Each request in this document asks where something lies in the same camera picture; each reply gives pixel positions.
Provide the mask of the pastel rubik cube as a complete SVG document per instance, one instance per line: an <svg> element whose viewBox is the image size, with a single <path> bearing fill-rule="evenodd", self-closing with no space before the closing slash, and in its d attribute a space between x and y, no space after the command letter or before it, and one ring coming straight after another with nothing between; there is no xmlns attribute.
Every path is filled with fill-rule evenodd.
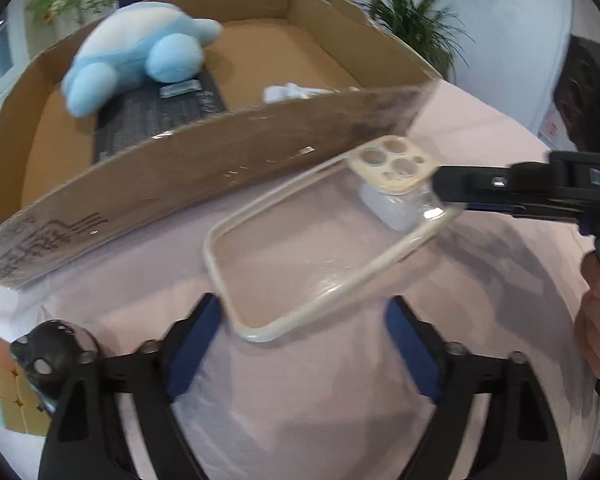
<svg viewBox="0 0 600 480"><path fill-rule="evenodd" d="M50 416L10 355L9 343L1 337L0 427L37 437L45 437L50 428Z"/></svg>

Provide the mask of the black small figurine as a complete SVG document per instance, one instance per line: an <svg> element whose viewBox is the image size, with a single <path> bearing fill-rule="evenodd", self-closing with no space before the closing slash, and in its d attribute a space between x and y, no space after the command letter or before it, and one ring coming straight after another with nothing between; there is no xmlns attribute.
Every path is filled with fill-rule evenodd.
<svg viewBox="0 0 600 480"><path fill-rule="evenodd" d="M9 351L50 415L55 413L62 388L79 357L83 353L96 358L102 355L102 347L90 332L63 320L38 324L14 340Z"/></svg>

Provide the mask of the black product box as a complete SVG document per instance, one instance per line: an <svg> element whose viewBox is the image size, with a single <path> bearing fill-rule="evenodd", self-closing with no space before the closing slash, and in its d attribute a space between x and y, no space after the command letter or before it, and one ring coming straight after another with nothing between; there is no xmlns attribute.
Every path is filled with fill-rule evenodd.
<svg viewBox="0 0 600 480"><path fill-rule="evenodd" d="M225 111L208 70L176 84L146 79L140 87L119 94L100 109L93 162Z"/></svg>

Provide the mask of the cardboard box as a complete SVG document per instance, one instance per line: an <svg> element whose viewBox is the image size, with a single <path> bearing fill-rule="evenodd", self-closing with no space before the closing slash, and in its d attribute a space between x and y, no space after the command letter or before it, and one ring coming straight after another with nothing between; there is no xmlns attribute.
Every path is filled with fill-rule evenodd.
<svg viewBox="0 0 600 480"><path fill-rule="evenodd" d="M18 288L168 214L401 133L437 71L347 0L164 0L223 26L207 66L226 111L94 164L94 118L61 78L88 36L40 53L0 109L0 285ZM341 90L262 102L268 86Z"/></svg>

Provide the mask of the clear phone case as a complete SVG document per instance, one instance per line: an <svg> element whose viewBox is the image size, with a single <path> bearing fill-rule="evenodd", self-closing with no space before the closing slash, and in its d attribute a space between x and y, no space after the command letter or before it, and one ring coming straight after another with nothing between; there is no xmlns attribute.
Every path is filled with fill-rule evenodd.
<svg viewBox="0 0 600 480"><path fill-rule="evenodd" d="M262 344L340 308L463 211L434 194L438 162L382 136L266 192L219 222L204 263L234 332Z"/></svg>

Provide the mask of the blue plush toy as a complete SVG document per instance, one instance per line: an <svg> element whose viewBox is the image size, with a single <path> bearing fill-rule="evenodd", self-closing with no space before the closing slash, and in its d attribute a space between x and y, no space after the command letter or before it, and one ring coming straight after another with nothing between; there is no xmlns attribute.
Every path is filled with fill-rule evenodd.
<svg viewBox="0 0 600 480"><path fill-rule="evenodd" d="M192 18L178 6L143 1L122 6L87 36L61 81L68 113L93 115L147 79L178 84L204 67L204 48L221 37L211 18Z"/></svg>

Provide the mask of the tall potted palm plant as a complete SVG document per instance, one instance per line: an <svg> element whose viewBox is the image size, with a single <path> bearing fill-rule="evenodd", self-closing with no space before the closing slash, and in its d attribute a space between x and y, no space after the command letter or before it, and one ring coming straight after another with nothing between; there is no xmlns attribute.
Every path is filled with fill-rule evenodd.
<svg viewBox="0 0 600 480"><path fill-rule="evenodd" d="M454 72L455 61L463 56L457 38L465 32L451 8L439 6L437 0L367 0L363 8L442 77Z"/></svg>

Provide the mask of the white item in box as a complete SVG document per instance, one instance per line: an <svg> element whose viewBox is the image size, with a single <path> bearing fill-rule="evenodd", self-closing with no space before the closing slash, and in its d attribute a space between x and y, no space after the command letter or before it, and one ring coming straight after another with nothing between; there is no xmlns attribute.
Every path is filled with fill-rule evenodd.
<svg viewBox="0 0 600 480"><path fill-rule="evenodd" d="M268 86L262 92L262 102L272 104L289 100L306 100L316 96L330 96L331 94L343 92L358 92L356 87L348 87L341 90L301 87L293 82L287 82L280 86Z"/></svg>

